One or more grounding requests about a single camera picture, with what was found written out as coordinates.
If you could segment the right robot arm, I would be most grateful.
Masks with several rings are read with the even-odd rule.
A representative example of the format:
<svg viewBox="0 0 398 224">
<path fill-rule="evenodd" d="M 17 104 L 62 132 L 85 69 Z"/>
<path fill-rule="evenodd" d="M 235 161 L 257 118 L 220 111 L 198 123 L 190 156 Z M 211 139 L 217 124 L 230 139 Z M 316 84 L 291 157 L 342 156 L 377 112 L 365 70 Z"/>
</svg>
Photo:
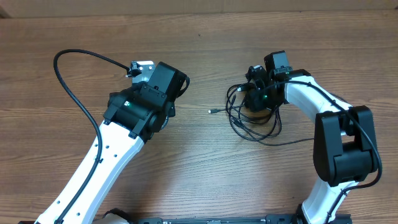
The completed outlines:
<svg viewBox="0 0 398 224">
<path fill-rule="evenodd" d="M 299 108 L 315 125 L 313 165 L 318 178 L 310 195 L 291 215 L 268 215 L 267 223 L 351 223 L 337 210 L 352 190 L 372 187 L 382 175 L 373 114 L 367 106 L 351 106 L 324 90 L 304 69 L 293 69 L 284 51 L 251 66 L 245 106 L 252 112 Z"/>
</svg>

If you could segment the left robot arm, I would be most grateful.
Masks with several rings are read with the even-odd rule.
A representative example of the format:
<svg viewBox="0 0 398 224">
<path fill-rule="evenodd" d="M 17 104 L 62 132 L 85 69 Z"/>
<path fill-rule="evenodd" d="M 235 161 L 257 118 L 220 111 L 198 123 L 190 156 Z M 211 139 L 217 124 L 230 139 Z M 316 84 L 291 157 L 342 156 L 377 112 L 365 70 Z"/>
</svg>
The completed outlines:
<svg viewBox="0 0 398 224">
<path fill-rule="evenodd" d="M 133 61 L 127 77 L 132 85 L 110 93 L 87 155 L 36 223 L 93 223 L 122 170 L 175 116 L 175 100 L 190 83 L 186 74 L 163 62 Z"/>
</svg>

